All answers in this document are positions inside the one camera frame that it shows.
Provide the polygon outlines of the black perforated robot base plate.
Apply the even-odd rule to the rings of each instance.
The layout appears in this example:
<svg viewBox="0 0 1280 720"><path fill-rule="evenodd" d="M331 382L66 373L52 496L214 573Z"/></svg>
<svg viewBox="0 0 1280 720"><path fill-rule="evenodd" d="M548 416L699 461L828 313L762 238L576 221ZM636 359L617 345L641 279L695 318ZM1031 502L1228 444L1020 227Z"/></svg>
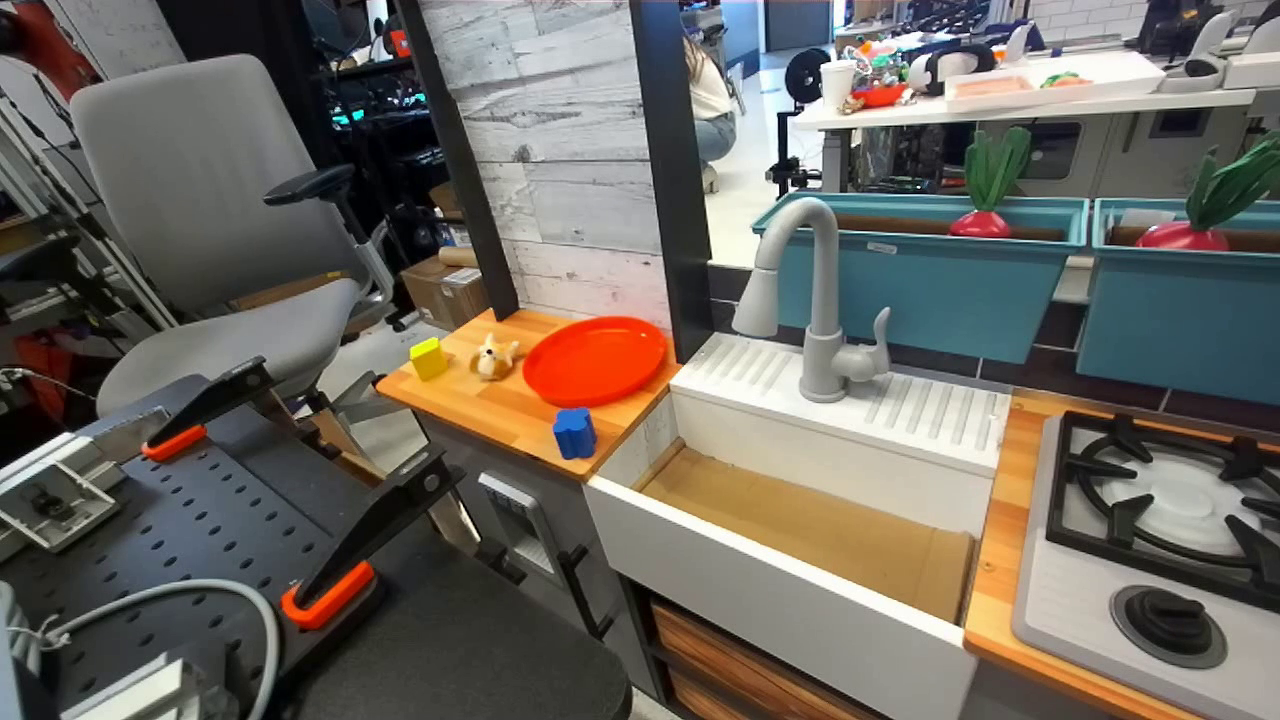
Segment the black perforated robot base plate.
<svg viewBox="0 0 1280 720"><path fill-rule="evenodd" d="M214 644L293 720L626 720L621 660L509 580L407 523L378 589L324 633L266 633L367 487L314 449L234 416L174 462L114 431L66 431L0 476L0 574L74 640L46 668L81 703L126 673Z"/></svg>

